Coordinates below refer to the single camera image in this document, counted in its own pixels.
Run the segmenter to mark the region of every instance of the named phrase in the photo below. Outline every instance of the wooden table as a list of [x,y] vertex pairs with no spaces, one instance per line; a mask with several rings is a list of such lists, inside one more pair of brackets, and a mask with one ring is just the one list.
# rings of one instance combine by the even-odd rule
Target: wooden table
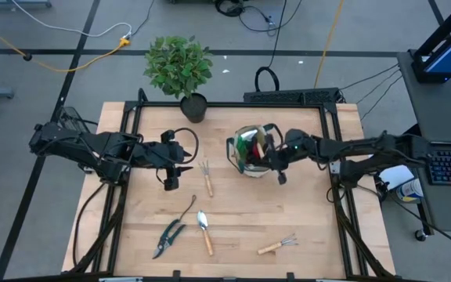
[[[123,106],[124,103],[104,103],[97,132],[118,131]],[[361,139],[363,132],[356,105],[339,104],[337,109],[342,138]],[[199,136],[200,149],[192,163],[195,169],[185,172],[180,178],[180,188],[171,192],[164,191],[154,170],[132,169],[114,274],[170,277],[178,269],[183,277],[283,278],[287,272],[293,272],[297,278],[345,278],[334,206],[325,198],[330,187],[328,172],[321,172],[309,159],[299,161],[290,164],[286,170],[288,181],[280,186],[275,172],[252,179],[239,174],[226,160],[227,137],[245,125],[269,122],[278,124],[283,134],[290,128],[299,128],[322,135],[319,111],[313,109],[213,107],[208,108],[205,120],[195,125],[187,121],[178,107],[144,107],[139,133],[145,141],[160,141],[160,134],[168,129],[189,127]],[[189,133],[179,132],[176,139],[193,152],[194,139]],[[207,195],[204,177],[197,166],[198,161],[205,159],[209,160],[213,198]],[[374,189],[370,177],[364,177],[360,184]],[[96,175],[85,177],[78,211],[98,186]],[[394,273],[377,197],[363,190],[353,193],[363,240],[385,269]],[[152,259],[160,235],[187,208],[194,194],[197,201],[182,220],[187,227],[160,258]],[[105,196],[106,189],[85,209],[79,228],[78,258],[98,234]],[[208,256],[197,226],[200,209],[206,212],[210,225],[215,249],[212,257]],[[297,234],[298,246],[257,255],[259,248],[292,233]],[[64,270],[73,266],[72,238],[73,234]],[[355,255],[348,238],[350,252]],[[104,247],[103,268],[110,239]],[[357,263],[353,263],[353,268],[359,273]]]

